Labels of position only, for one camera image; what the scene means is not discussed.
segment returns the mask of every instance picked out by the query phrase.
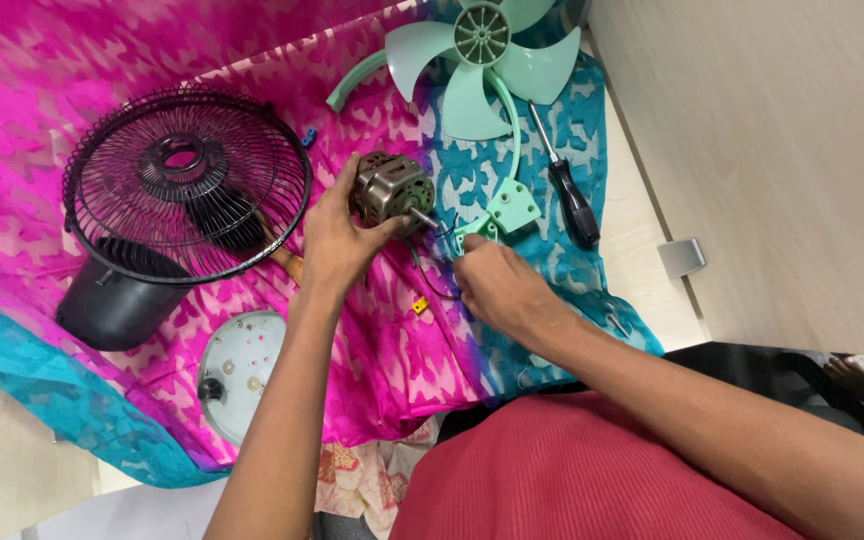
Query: fan blade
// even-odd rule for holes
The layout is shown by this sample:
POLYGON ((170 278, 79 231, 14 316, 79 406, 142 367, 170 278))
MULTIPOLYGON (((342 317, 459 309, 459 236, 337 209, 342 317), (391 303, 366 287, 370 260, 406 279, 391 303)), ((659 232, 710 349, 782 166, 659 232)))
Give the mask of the fan blade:
POLYGON ((432 59, 455 46, 453 25, 444 22, 414 22, 385 34, 385 54, 389 61, 391 80, 405 101, 412 101, 412 92, 432 59))
POLYGON ((539 22, 552 4, 555 0, 504 0, 498 9, 509 19, 509 29, 514 34, 539 22))
POLYGON ((539 105, 552 105, 575 68, 579 34, 580 30, 574 28, 565 39, 544 49, 526 49, 510 43, 492 69, 509 92, 539 105))
POLYGON ((499 118, 486 100, 482 68, 465 62, 459 62, 445 87, 441 123, 447 135, 465 141, 485 141, 512 131, 512 126, 499 118))

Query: pink fabric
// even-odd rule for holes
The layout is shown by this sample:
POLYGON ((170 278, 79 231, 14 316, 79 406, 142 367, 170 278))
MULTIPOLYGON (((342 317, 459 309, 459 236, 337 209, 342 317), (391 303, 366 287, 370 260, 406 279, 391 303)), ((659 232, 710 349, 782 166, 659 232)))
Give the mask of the pink fabric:
MULTIPOLYGON (((296 131, 318 130, 312 201, 353 151, 421 160, 422 111, 402 101, 386 70, 366 79, 342 114, 325 105, 388 30, 415 19, 415 8, 379 10, 390 0, 310 4, 0 1, 0 311, 107 380, 204 469, 237 452, 209 428, 195 398, 206 342, 238 313, 284 313, 294 283, 266 261, 196 287, 143 347, 91 350, 52 320, 83 261, 62 231, 63 168, 85 129, 116 104, 203 74, 210 85, 271 101, 296 131)), ((301 228, 289 245, 302 251, 301 228)), ((433 284, 448 287, 441 269, 427 258, 423 265, 433 284)), ((427 289, 404 245, 380 253, 367 283, 345 304, 326 397, 322 440, 346 447, 409 436, 427 415, 464 407, 482 391, 481 358, 460 305, 427 289), (411 306, 421 295, 431 304, 417 316, 411 306)))

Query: wooden surface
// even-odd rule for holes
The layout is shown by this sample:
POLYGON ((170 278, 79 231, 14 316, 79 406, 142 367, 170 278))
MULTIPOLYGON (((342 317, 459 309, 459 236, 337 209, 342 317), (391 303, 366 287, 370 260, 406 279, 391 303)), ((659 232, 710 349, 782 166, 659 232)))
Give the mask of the wooden surface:
POLYGON ((70 443, 0 390, 0 540, 138 482, 70 443))
MULTIPOLYGON (((592 54, 586 33, 582 51, 592 54)), ((683 281, 666 276, 656 250, 666 237, 608 93, 606 147, 608 175, 599 254, 606 267, 608 292, 635 308, 666 351, 709 341, 683 281)))
POLYGON ((711 337, 864 354, 864 2, 595 0, 589 23, 669 230, 702 246, 711 337))

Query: left hand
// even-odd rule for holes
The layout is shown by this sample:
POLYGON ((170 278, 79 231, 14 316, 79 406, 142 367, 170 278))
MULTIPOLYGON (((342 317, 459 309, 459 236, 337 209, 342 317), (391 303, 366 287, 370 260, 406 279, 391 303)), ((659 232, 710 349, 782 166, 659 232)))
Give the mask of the left hand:
POLYGON ((335 178, 335 184, 321 194, 305 215, 304 288, 316 294, 325 291, 336 295, 340 302, 353 284, 362 279, 382 246, 410 222, 408 216, 399 216, 373 228, 353 224, 348 201, 358 166, 359 154, 353 153, 335 178))

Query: right hand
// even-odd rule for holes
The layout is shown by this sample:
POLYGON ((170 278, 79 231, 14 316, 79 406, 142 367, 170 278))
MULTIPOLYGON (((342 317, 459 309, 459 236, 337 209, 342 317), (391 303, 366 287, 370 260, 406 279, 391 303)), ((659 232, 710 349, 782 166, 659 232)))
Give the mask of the right hand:
POLYGON ((462 248, 465 255, 452 269, 462 303, 476 319, 540 355, 554 332, 581 321, 511 248, 478 234, 468 234, 462 248))

